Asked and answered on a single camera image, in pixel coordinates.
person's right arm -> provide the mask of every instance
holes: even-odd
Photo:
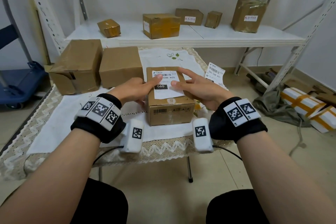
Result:
[[[179,71],[191,77],[187,83],[172,82],[215,111],[234,95],[188,69]],[[325,192],[265,131],[237,141],[244,166],[270,223],[336,223],[336,209]]]

wristband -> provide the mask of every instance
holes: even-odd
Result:
[[[80,128],[109,143],[125,128],[120,116],[121,102],[115,96],[103,93],[90,98],[78,111],[70,129]]]
[[[212,114],[209,131],[215,140],[233,140],[237,143],[248,134],[268,130],[248,99],[233,97],[221,103]]]

person's left arm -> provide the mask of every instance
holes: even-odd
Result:
[[[159,75],[143,84],[141,78],[132,78],[108,93],[122,104],[129,101],[143,104],[145,95],[161,79]],[[95,135],[73,129],[0,207],[1,223],[70,223],[99,145],[100,140]]]

cart wheel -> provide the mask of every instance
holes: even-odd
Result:
[[[23,108],[23,103],[6,104],[9,109],[19,110]]]

shelf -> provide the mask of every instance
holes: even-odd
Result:
[[[229,25],[219,25],[216,29],[204,26],[181,25],[177,37],[149,39],[142,32],[141,21],[117,21],[121,35],[106,38],[98,29],[97,21],[88,21],[80,25],[65,41],[72,39],[100,39],[103,47],[275,47],[299,46],[305,40],[301,37],[283,32],[279,29],[263,26],[258,33],[234,31]]]

